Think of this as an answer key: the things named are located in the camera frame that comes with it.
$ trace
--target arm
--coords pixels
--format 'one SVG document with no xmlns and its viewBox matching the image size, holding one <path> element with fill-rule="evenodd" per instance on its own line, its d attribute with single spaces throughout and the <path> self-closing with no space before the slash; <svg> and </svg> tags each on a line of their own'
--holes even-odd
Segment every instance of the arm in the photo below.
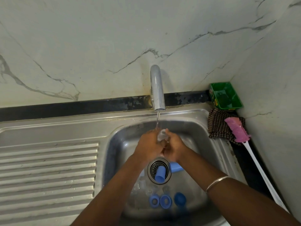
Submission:
<svg viewBox="0 0 301 226">
<path fill-rule="evenodd" d="M 156 158 L 163 147 L 157 144 L 159 130 L 143 134 L 132 156 L 109 183 L 80 213 L 71 226 L 117 225 L 126 200 L 144 167 Z"/>
<path fill-rule="evenodd" d="M 163 155 L 179 163 L 206 190 L 216 179 L 226 176 L 182 142 L 175 133 L 166 130 L 170 147 Z M 208 196 L 232 226 L 301 225 L 292 215 L 249 186 L 227 178 L 210 188 Z"/>
</svg>

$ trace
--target green container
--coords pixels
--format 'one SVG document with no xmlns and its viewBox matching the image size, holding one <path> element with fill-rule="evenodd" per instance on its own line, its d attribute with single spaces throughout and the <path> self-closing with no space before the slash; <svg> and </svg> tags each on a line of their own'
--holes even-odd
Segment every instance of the green container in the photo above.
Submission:
<svg viewBox="0 0 301 226">
<path fill-rule="evenodd" d="M 221 110 L 236 110 L 243 107 L 230 82 L 211 83 L 209 94 L 214 107 Z"/>
</svg>

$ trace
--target drain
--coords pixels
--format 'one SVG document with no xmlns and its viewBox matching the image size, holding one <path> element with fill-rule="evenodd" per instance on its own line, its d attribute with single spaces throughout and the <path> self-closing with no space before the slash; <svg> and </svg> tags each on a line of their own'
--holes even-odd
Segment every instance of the drain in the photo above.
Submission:
<svg viewBox="0 0 301 226">
<path fill-rule="evenodd" d="M 157 185 L 162 185 L 162 184 L 165 184 L 166 182 L 168 182 L 171 177 L 171 172 L 169 170 L 168 164 L 169 164 L 168 161 L 164 158 L 156 158 L 153 161 L 151 161 L 148 165 L 149 179 Z M 165 181 L 163 183 L 159 183 L 155 180 L 157 169 L 160 166 L 165 167 Z"/>
</svg>

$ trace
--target dish rag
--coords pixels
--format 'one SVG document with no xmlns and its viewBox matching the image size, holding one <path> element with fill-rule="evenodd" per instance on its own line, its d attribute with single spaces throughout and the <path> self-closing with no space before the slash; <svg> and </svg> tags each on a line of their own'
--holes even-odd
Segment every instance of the dish rag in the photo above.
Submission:
<svg viewBox="0 0 301 226">
<path fill-rule="evenodd" d="M 232 134 L 231 129 L 224 121 L 228 117 L 238 117 L 235 114 L 228 113 L 224 110 L 219 110 L 218 108 L 211 109 L 208 117 L 208 132 L 210 138 L 223 137 L 232 143 L 242 146 L 241 143 L 235 142 L 235 136 Z M 241 121 L 243 128 L 245 127 L 245 118 L 238 117 Z"/>
</svg>

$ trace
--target running water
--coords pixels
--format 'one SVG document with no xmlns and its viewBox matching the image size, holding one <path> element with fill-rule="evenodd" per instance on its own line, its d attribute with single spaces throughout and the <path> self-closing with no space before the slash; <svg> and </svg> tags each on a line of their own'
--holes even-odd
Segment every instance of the running water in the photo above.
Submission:
<svg viewBox="0 0 301 226">
<path fill-rule="evenodd" d="M 157 124 L 156 124 L 156 129 L 158 128 L 158 125 L 159 125 L 159 118 L 160 118 L 160 112 L 157 113 Z"/>
</svg>

